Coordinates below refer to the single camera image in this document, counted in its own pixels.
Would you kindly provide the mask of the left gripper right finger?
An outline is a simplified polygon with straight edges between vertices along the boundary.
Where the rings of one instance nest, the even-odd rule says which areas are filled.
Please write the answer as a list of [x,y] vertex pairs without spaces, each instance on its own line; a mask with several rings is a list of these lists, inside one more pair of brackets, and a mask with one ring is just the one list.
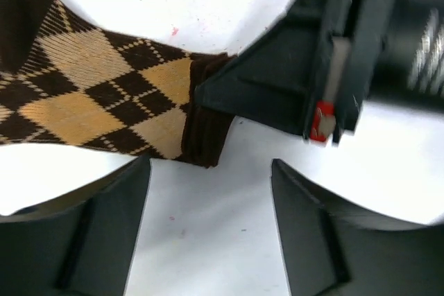
[[292,295],[443,294],[443,224],[366,209],[280,159],[271,188]]

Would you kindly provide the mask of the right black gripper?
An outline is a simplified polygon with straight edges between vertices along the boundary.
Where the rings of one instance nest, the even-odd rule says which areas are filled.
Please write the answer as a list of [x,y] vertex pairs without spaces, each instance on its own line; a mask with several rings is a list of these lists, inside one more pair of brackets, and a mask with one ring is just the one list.
[[285,131],[338,143],[373,99],[443,110],[443,0],[295,0],[296,100]]

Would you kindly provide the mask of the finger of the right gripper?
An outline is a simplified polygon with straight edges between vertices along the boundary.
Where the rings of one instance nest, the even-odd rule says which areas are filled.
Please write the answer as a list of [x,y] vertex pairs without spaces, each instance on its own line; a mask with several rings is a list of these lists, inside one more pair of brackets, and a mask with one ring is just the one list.
[[324,45],[320,23],[280,21],[197,86],[196,102],[307,137],[325,86]]

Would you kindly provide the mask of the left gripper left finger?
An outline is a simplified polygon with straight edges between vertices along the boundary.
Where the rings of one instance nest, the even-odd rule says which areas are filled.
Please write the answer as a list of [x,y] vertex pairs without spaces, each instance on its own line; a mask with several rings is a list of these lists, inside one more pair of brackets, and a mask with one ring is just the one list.
[[2,295],[123,295],[149,188],[148,155],[1,217]]

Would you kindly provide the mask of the dark argyle sock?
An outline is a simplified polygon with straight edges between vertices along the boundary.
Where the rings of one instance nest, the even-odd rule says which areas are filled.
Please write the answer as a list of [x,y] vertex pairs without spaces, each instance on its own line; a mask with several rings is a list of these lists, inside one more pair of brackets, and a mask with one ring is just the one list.
[[232,116],[193,94],[229,61],[104,30],[61,0],[1,0],[1,143],[216,166]]

